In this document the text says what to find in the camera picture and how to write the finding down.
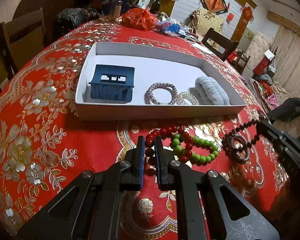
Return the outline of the fluffy light blue scrunchie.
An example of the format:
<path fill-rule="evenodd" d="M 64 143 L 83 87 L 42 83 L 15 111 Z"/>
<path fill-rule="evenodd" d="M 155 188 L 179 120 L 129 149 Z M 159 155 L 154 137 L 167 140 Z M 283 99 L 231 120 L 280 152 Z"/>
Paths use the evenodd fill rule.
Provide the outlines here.
<path fill-rule="evenodd" d="M 230 99 L 221 85 L 210 76 L 196 78 L 189 92 L 197 99 L 199 105 L 228 106 Z"/>

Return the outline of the blue hair claw clip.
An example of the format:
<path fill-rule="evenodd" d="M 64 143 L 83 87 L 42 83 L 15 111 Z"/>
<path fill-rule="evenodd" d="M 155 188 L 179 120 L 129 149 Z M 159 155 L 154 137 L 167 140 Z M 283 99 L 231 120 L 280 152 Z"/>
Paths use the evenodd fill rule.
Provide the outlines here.
<path fill-rule="evenodd" d="M 92 99 L 131 102 L 135 68 L 97 64 L 92 80 Z"/>

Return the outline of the dark wooden chair far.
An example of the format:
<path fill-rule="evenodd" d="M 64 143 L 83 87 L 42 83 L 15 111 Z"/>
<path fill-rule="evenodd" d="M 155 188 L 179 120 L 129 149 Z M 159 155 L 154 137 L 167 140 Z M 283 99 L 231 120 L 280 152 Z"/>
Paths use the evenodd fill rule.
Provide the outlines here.
<path fill-rule="evenodd" d="M 220 47 L 222 47 L 224 49 L 224 52 L 220 53 L 217 49 L 211 46 L 211 44 L 209 44 L 208 42 L 209 39 L 211 39 L 213 42 L 216 42 Z M 230 54 L 237 48 L 239 42 L 229 40 L 223 35 L 214 31 L 213 28 L 210 28 L 203 37 L 202 44 L 209 48 L 222 61 L 225 61 L 230 56 Z"/>

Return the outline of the white shallow cardboard tray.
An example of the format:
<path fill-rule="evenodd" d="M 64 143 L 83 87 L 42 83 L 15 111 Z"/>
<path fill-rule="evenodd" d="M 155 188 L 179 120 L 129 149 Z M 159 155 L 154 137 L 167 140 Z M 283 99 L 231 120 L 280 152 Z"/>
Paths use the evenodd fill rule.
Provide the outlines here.
<path fill-rule="evenodd" d="M 92 99 L 97 64 L 135 68 L 131 102 Z M 213 77 L 226 91 L 228 106 L 199 105 L 189 92 L 196 78 Z M 96 42 L 77 83 L 75 104 L 84 121 L 169 119 L 238 114 L 245 103 L 234 88 L 204 59 L 177 51 L 131 43 Z"/>

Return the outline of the blue tissue packet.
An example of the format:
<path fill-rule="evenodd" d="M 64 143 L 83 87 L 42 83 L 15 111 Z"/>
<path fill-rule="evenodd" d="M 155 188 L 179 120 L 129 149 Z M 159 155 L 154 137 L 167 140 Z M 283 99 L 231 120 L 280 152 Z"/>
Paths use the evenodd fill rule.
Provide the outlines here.
<path fill-rule="evenodd" d="M 171 24 L 161 30 L 163 33 L 170 36 L 185 36 L 186 30 L 177 24 Z"/>

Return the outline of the wooden chair left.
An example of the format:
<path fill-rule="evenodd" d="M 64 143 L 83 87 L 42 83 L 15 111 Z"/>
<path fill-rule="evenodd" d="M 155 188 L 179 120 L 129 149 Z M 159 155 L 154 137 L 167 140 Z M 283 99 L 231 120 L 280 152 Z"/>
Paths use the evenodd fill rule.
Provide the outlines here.
<path fill-rule="evenodd" d="M 0 37 L 14 73 L 45 48 L 43 9 L 0 23 Z"/>

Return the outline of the black plastic bag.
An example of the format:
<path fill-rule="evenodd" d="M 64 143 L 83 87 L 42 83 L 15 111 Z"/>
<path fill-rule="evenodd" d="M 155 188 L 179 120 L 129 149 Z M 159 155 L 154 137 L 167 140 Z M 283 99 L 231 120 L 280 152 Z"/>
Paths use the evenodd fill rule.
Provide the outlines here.
<path fill-rule="evenodd" d="M 98 19 L 100 12 L 94 8 L 66 8 L 54 19 L 53 31 L 56 36 L 63 36 L 85 22 Z"/>

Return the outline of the red plastic bag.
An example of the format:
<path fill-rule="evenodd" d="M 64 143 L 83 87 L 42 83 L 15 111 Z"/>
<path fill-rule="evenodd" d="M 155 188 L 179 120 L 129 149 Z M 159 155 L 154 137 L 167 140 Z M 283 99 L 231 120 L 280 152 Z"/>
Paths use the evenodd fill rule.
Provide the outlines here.
<path fill-rule="evenodd" d="M 151 14 L 149 10 L 142 8 L 133 8 L 122 15 L 121 24 L 125 27 L 138 29 L 142 31 L 154 30 L 158 19 Z"/>

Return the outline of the dark wine bottle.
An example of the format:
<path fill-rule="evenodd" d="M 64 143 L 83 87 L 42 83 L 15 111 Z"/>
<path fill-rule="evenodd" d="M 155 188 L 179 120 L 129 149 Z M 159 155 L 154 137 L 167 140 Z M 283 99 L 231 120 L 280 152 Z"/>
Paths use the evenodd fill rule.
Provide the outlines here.
<path fill-rule="evenodd" d="M 161 3 L 160 0 L 155 0 L 150 8 L 150 13 L 151 14 L 158 14 L 160 11 Z"/>

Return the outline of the glass jar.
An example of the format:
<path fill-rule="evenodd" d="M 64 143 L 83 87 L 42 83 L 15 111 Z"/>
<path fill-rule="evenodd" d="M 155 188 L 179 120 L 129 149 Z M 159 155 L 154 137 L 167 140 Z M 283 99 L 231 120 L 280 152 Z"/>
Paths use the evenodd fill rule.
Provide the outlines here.
<path fill-rule="evenodd" d="M 110 22 L 117 22 L 120 17 L 123 0 L 111 0 L 111 7 L 108 15 Z"/>

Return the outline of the red diamond wall decoration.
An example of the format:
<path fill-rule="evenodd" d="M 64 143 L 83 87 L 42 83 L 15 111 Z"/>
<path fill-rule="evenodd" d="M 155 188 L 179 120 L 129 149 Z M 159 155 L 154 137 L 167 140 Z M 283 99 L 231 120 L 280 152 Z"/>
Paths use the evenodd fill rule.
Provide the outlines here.
<path fill-rule="evenodd" d="M 228 12 L 225 0 L 200 0 L 204 9 L 216 15 Z"/>

